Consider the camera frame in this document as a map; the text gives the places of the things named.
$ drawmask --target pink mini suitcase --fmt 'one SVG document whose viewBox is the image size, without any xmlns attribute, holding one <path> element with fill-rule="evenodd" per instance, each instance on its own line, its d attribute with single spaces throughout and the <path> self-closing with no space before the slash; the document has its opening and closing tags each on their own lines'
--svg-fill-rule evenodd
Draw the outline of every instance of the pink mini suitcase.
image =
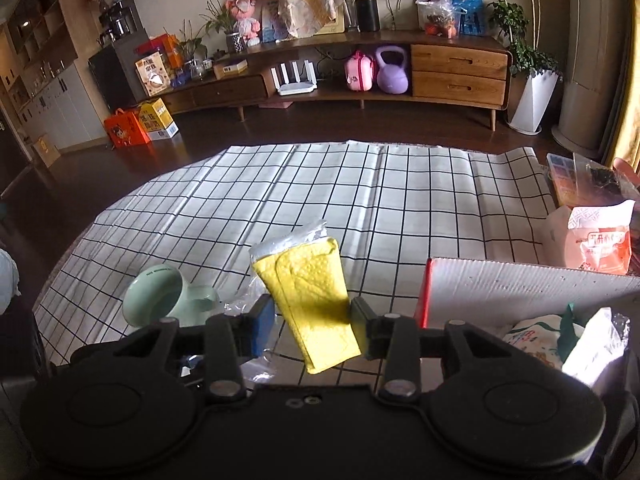
<svg viewBox="0 0 640 480">
<path fill-rule="evenodd" d="M 356 50 L 344 64 L 347 86 L 354 92 L 371 90 L 375 80 L 375 63 L 373 59 Z"/>
</svg>

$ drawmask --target figurine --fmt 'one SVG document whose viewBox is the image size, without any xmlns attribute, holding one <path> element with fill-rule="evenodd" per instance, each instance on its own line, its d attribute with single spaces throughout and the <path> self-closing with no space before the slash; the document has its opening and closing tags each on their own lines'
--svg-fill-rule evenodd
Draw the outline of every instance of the figurine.
<svg viewBox="0 0 640 480">
<path fill-rule="evenodd" d="M 236 19 L 236 30 L 244 38 L 246 45 L 255 46 L 260 43 L 260 22 L 252 17 L 255 12 L 255 0 L 227 0 L 225 5 Z"/>
</svg>

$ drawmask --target wooden drawer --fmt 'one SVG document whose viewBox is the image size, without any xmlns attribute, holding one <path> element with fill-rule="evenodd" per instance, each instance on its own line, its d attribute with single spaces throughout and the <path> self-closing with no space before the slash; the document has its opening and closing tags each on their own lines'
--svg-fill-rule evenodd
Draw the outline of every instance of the wooden drawer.
<svg viewBox="0 0 640 480">
<path fill-rule="evenodd" d="M 166 109 L 170 114 L 179 114 L 180 112 L 188 112 L 193 110 L 196 103 L 193 100 L 193 91 L 191 89 L 171 92 L 162 97 Z"/>
<path fill-rule="evenodd" d="M 501 107 L 506 82 L 486 77 L 413 72 L 414 97 L 427 97 L 441 102 L 483 104 Z"/>
<path fill-rule="evenodd" d="M 509 58 L 501 52 L 443 45 L 412 45 L 412 70 L 507 79 Z"/>
<path fill-rule="evenodd" d="M 196 106 L 215 106 L 266 99 L 268 97 L 261 76 L 247 76 L 212 82 L 193 89 Z"/>
</svg>

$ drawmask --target black circular disc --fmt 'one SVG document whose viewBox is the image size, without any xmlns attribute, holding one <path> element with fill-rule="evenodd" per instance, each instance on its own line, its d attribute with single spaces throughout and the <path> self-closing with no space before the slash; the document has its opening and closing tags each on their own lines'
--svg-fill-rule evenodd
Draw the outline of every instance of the black circular disc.
<svg viewBox="0 0 640 480">
<path fill-rule="evenodd" d="M 190 428 L 193 394 L 131 357 L 96 357 L 36 387 L 20 423 L 34 449 L 65 468 L 107 472 L 161 455 Z"/>
<path fill-rule="evenodd" d="M 520 471 L 585 458 L 605 420 L 584 384 L 542 364 L 520 370 L 509 362 L 451 376 L 431 393 L 428 417 L 464 455 Z"/>
</svg>

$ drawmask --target grid pattern tablecloth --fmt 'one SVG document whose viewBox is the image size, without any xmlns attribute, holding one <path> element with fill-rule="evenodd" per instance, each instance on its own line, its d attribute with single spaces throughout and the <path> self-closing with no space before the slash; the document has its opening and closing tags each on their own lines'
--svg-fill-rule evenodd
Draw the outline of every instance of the grid pattern tablecloth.
<svg viewBox="0 0 640 480">
<path fill-rule="evenodd" d="M 537 227 L 554 209 L 532 148 L 503 155 L 345 144 L 231 147 L 149 181 L 101 213 L 53 279 L 36 320 L 54 364 L 132 332 L 129 283 L 167 262 L 231 296 L 248 281 L 249 247 L 327 220 L 347 287 L 379 314 L 412 316 L 429 256 L 540 263 Z M 318 376 L 278 317 L 280 382 L 367 382 L 382 364 L 351 359 Z"/>
</svg>

